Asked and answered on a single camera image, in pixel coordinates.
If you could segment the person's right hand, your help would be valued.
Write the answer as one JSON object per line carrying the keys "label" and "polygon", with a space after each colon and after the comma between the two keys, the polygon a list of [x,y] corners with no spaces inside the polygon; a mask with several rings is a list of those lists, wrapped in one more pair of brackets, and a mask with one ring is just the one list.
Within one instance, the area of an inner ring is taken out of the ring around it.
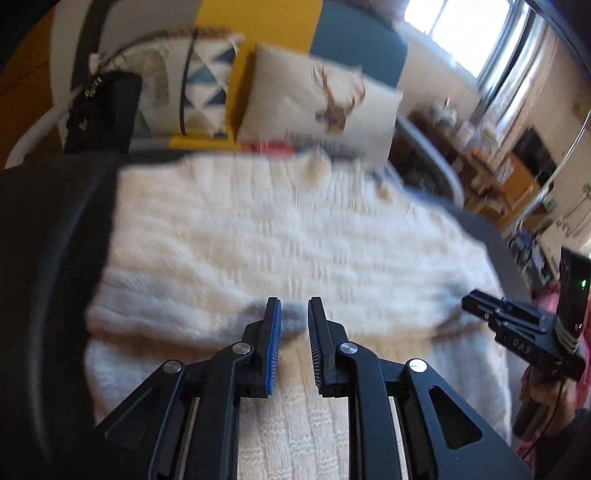
{"label": "person's right hand", "polygon": [[554,384],[533,383],[532,368],[528,366],[521,378],[520,400],[529,396],[546,405],[546,418],[537,429],[539,436],[555,436],[570,425],[576,417],[577,384],[570,378]]}

